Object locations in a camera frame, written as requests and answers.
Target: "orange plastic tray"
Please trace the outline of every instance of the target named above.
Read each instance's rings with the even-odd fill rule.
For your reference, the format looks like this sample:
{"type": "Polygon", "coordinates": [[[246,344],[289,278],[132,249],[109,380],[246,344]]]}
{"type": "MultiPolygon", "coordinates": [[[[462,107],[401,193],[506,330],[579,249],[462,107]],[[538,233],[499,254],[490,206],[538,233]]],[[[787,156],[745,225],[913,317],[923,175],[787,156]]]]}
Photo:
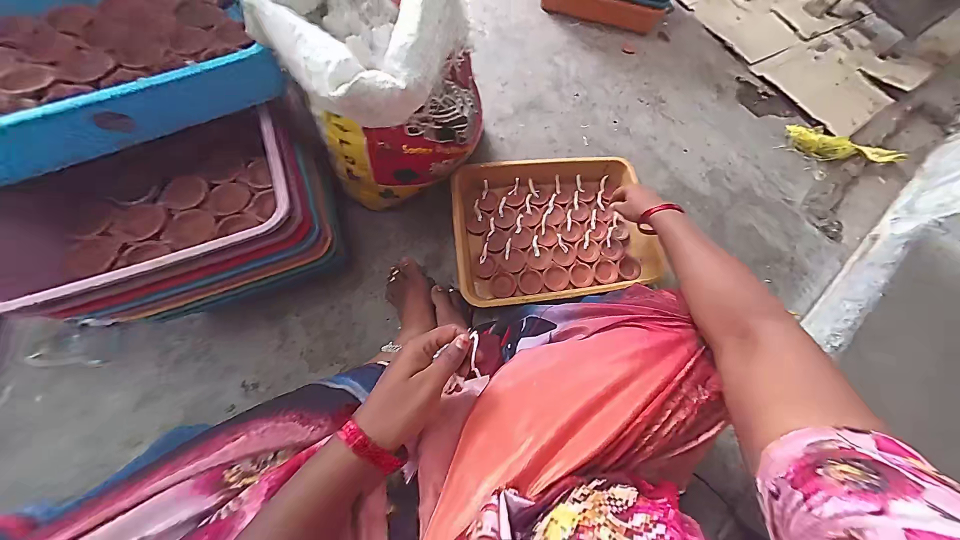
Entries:
{"type": "Polygon", "coordinates": [[[467,216],[472,212],[473,202],[483,191],[484,179],[488,180],[491,191],[502,197],[514,186],[516,177],[522,180],[532,178],[538,189],[543,188],[552,193],[555,189],[554,177],[558,174],[562,184],[572,184],[578,174],[582,176],[584,182],[588,183],[598,183],[600,178],[610,175],[607,179],[608,190],[624,184],[638,184],[634,167],[623,158],[497,161],[465,165],[453,173],[450,190],[453,195],[453,236],[457,250],[457,277],[467,302],[477,307],[499,307],[601,294],[625,288],[634,283],[657,282],[667,273],[663,249],[657,237],[641,233],[634,228],[627,246],[627,255],[640,261],[640,277],[636,280],[583,288],[572,288],[571,285],[570,288],[562,291],[511,298],[493,297],[487,289],[487,282],[473,276],[472,262],[480,257],[483,239],[481,236],[468,233],[466,224],[467,216]]]}

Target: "woman's arm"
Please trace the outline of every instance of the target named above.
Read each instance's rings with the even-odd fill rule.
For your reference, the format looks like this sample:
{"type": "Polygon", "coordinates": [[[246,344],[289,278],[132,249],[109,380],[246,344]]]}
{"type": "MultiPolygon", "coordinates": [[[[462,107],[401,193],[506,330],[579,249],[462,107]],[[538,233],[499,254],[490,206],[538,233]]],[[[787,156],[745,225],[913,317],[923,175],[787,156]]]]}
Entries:
{"type": "MultiPolygon", "coordinates": [[[[634,222],[663,203],[640,185],[621,187],[613,200],[613,208],[634,222]]],[[[793,430],[884,430],[833,360],[746,265],[678,211],[659,211],[650,225],[713,350],[733,427],[754,471],[763,449],[793,430]]]]}

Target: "stack of colorful trays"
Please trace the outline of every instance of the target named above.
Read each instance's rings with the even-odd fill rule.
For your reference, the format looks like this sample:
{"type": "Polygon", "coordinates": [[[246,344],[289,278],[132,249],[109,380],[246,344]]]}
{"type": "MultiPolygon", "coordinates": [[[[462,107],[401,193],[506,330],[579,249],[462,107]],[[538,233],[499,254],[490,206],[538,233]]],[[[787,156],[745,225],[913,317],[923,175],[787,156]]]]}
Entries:
{"type": "Polygon", "coordinates": [[[330,179],[261,106],[0,188],[0,313],[168,320],[345,260],[330,179]]]}

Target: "concrete floor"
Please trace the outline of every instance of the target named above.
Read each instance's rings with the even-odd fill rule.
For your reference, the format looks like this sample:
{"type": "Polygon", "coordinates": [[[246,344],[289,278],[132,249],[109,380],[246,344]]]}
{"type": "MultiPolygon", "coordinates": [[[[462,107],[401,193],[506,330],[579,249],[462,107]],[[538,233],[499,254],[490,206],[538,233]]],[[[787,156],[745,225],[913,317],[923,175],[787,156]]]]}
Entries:
{"type": "MultiPolygon", "coordinates": [[[[790,120],[740,106],[735,78],[747,70],[692,16],[676,10],[640,37],[532,0],[470,0],[469,11],[486,125],[475,160],[622,156],[789,309],[809,308],[849,248],[799,210],[816,181],[808,161],[776,148],[790,120]]],[[[452,281],[445,185],[396,211],[339,208],[352,263],[337,276],[166,324],[88,331],[81,345],[105,362],[96,369],[36,369],[13,354],[0,373],[0,510],[82,493],[169,428],[224,420],[364,362],[396,330],[383,284],[400,257],[452,281]]],[[[29,349],[39,326],[16,328],[29,349]]],[[[756,526],[732,434],[721,442],[698,472],[756,526]]],[[[684,508],[708,537],[740,534],[705,485],[691,486],[684,508]]]]}

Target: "floral print fabric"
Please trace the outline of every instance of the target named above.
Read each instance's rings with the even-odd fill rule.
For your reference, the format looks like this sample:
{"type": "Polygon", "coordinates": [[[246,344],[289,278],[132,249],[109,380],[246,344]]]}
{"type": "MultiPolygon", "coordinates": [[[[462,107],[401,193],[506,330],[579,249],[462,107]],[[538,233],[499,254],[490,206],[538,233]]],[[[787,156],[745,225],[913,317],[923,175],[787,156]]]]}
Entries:
{"type": "Polygon", "coordinates": [[[763,452],[756,487],[773,540],[960,538],[960,485],[883,433],[789,433],[763,452]]]}

